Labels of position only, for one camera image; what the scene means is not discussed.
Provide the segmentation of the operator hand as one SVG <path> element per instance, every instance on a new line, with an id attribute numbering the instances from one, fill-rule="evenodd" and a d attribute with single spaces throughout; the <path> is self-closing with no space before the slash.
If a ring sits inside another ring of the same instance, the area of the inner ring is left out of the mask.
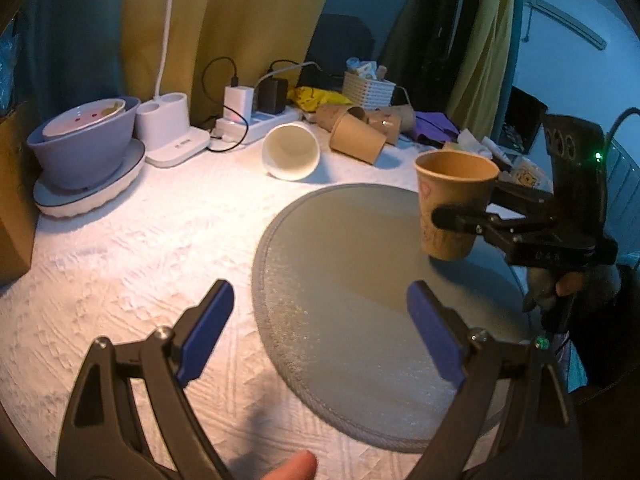
<path id="1" fill-rule="evenodd" d="M 301 450 L 266 474 L 264 480 L 314 480 L 317 468 L 318 460 L 314 453 Z"/>

